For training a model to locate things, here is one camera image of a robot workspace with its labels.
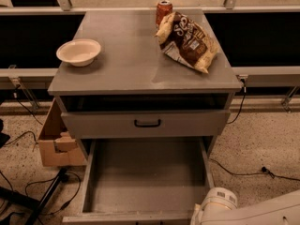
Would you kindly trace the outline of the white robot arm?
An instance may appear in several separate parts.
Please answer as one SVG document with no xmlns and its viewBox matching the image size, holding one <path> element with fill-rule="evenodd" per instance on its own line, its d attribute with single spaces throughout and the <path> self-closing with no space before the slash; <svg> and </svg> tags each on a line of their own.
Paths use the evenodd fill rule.
<svg viewBox="0 0 300 225">
<path fill-rule="evenodd" d="M 190 225 L 300 225 L 300 190 L 239 208 L 230 190 L 214 187 L 195 204 Z"/>
</svg>

